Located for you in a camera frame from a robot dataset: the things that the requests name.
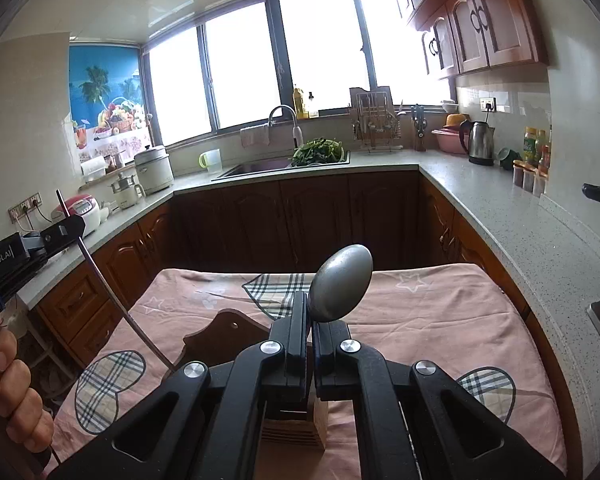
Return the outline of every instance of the pink and white rice cooker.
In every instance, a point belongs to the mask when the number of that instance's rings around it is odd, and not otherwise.
[[[70,215],[80,215],[84,220],[84,234],[95,231],[100,225],[100,206],[98,201],[90,194],[75,195],[64,201]],[[51,221],[59,222],[64,218],[62,207],[58,205],[51,212]]]

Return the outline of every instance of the poster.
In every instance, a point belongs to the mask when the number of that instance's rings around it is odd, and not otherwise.
[[[69,47],[69,100],[80,162],[117,153],[128,162],[151,144],[138,53],[127,46]]]

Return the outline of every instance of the silver bolt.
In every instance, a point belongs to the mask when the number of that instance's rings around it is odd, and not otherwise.
[[[265,354],[275,354],[280,352],[282,345],[277,341],[265,341],[260,345],[260,351]]]
[[[360,343],[355,339],[345,339],[340,343],[340,349],[348,354],[355,354],[360,350]]]
[[[418,361],[416,363],[416,370],[421,375],[433,375],[436,369],[436,365],[431,361]]]
[[[200,377],[203,373],[205,373],[205,365],[198,361],[192,361],[184,367],[184,374],[191,379]]]

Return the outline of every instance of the kettle handle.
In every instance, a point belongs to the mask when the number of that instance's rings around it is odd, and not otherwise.
[[[460,144],[462,144],[462,149],[469,155],[469,150],[467,146],[464,145],[464,136],[469,133],[471,128],[474,126],[473,121],[464,121],[460,124]],[[471,135],[469,135],[469,146],[471,146]]]

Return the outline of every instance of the speckled countertop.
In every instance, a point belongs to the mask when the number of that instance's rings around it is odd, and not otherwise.
[[[350,164],[281,170],[212,181],[205,173],[177,177],[172,187],[111,216],[85,238],[91,252],[174,194],[211,187],[363,171],[419,171],[453,203],[503,263],[554,348],[573,398],[589,472],[600,459],[600,337],[586,314],[600,299],[600,259],[572,231],[512,186],[510,173],[441,152],[353,152]],[[18,292],[32,309],[83,260],[77,247],[49,262]]]

